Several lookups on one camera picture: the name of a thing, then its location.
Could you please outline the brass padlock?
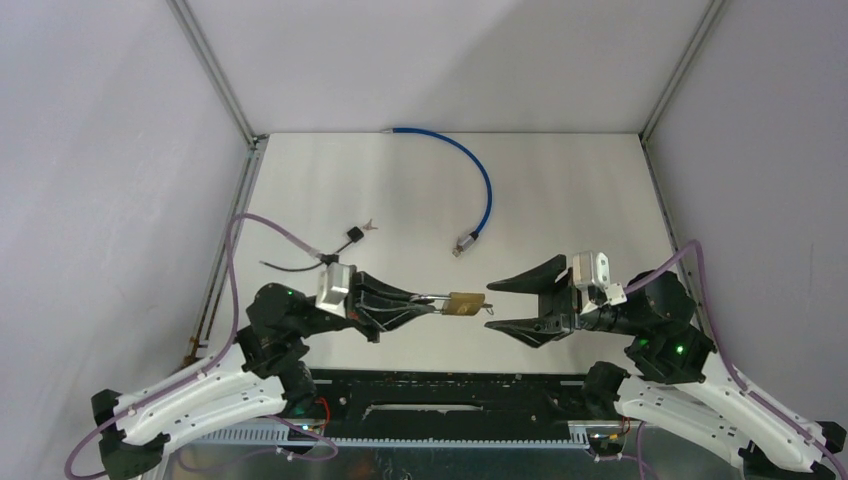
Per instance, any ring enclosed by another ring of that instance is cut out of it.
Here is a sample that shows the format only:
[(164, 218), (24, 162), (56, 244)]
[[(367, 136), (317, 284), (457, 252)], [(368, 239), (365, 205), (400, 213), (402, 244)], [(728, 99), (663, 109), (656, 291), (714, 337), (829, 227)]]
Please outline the brass padlock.
[(416, 302), (440, 302), (438, 312), (447, 316), (475, 316), (480, 311), (486, 311), (482, 305), (488, 303), (484, 294), (468, 292), (421, 294), (421, 301)]

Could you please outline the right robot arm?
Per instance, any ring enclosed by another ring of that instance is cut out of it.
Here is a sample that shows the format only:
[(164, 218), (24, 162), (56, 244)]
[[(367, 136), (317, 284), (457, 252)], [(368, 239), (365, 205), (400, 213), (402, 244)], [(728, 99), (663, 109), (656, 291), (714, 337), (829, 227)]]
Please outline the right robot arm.
[(695, 301), (670, 271), (646, 271), (627, 284), (611, 279), (608, 258), (558, 255), (493, 291), (530, 294), (533, 318), (492, 321), (489, 328), (538, 348), (577, 331), (631, 338), (629, 372), (595, 363), (581, 389), (585, 411), (660, 427), (709, 450), (750, 479), (836, 479), (846, 430), (812, 421), (780, 404), (722, 355), (692, 322)]

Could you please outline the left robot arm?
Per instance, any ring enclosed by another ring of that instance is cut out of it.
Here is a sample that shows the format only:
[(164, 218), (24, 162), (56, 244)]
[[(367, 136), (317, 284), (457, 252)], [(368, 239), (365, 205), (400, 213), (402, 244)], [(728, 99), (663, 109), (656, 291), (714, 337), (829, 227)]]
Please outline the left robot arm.
[(341, 272), (340, 281), (322, 274), (315, 295), (268, 283), (247, 307), (247, 325), (220, 352), (140, 393), (94, 395), (106, 476), (133, 479), (192, 440), (248, 419), (307, 416), (318, 393), (302, 360), (305, 339), (354, 329), (376, 343), (382, 333), (438, 310), (432, 296), (355, 268)]

